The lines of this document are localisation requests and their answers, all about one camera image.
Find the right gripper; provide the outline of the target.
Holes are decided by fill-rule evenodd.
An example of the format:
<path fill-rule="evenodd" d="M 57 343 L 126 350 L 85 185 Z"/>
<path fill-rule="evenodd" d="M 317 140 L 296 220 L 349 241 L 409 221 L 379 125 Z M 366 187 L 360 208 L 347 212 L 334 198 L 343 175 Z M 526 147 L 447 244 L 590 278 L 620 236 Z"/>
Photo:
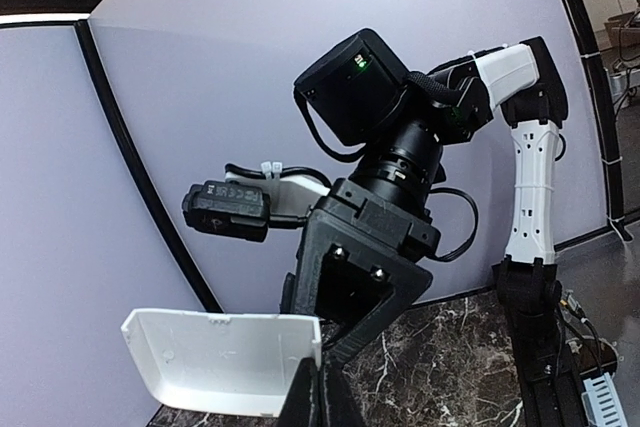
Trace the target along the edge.
<path fill-rule="evenodd" d="M 322 271 L 322 317 L 339 326 L 324 357 L 342 367 L 430 287 L 433 275 L 418 263 L 440 239 L 428 211 L 340 179 L 310 212 L 280 312 L 313 316 Z"/>

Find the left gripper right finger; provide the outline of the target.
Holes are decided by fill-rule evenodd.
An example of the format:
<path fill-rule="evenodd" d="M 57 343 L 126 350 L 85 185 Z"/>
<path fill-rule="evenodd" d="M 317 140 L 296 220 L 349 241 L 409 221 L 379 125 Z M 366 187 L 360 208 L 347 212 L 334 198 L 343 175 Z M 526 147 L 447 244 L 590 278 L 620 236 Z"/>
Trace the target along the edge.
<path fill-rule="evenodd" d="M 325 364 L 320 371 L 320 421 L 324 427 L 366 427 L 360 407 L 339 367 Z"/>

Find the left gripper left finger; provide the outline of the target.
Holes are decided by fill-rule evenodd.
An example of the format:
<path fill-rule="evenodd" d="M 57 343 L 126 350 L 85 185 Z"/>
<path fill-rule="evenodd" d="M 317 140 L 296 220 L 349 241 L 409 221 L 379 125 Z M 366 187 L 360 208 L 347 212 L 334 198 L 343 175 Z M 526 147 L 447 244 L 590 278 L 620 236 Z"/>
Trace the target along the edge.
<path fill-rule="evenodd" d="M 316 427 L 320 418 L 319 372 L 312 358 L 300 361 L 276 427 Z"/>

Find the white battery cover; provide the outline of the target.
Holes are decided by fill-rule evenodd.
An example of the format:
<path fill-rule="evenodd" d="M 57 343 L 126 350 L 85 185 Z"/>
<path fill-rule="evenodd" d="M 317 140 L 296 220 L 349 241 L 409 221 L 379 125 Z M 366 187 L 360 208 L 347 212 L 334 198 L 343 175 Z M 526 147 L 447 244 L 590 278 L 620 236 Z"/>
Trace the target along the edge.
<path fill-rule="evenodd" d="M 276 418 L 300 362 L 321 361 L 314 316 L 136 308 L 120 330 L 149 394 L 174 409 Z"/>

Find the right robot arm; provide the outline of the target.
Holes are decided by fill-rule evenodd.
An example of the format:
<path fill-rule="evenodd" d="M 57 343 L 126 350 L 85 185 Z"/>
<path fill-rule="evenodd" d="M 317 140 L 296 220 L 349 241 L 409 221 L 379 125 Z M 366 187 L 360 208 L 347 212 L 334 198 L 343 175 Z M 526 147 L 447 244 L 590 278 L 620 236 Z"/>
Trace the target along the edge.
<path fill-rule="evenodd" d="M 531 426 L 582 420 L 560 318 L 562 287 L 550 232 L 554 165 L 567 116 L 562 80 L 539 37 L 410 69 L 372 29 L 347 37 L 294 82 L 307 126 L 325 123 L 353 163 L 311 208 L 283 309 L 319 315 L 338 333 L 324 354 L 331 378 L 432 282 L 441 254 L 427 207 L 444 192 L 446 152 L 469 145 L 501 113 L 515 154 L 509 239 L 492 275 Z"/>

